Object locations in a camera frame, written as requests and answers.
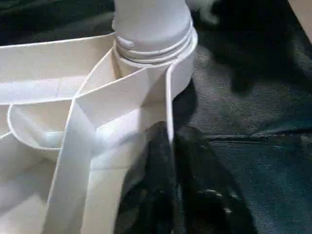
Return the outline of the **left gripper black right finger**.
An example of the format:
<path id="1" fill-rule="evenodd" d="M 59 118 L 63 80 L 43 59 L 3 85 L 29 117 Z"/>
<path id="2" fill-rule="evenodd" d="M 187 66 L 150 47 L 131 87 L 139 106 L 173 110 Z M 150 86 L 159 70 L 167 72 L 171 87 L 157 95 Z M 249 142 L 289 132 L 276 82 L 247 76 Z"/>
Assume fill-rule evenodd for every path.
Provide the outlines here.
<path id="1" fill-rule="evenodd" d="M 198 129 L 185 126 L 176 132 L 175 159 L 188 233 L 258 232 L 232 173 Z"/>

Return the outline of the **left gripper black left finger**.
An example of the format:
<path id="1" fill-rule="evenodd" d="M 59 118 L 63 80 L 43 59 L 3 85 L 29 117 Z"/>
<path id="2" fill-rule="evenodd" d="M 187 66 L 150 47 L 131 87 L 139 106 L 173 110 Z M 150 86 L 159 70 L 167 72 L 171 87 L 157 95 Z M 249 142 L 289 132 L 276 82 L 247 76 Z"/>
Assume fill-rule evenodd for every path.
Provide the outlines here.
<path id="1" fill-rule="evenodd" d="M 144 176 L 120 202 L 116 234 L 171 234 L 174 230 L 176 176 L 167 124 L 157 122 L 147 134 Z"/>

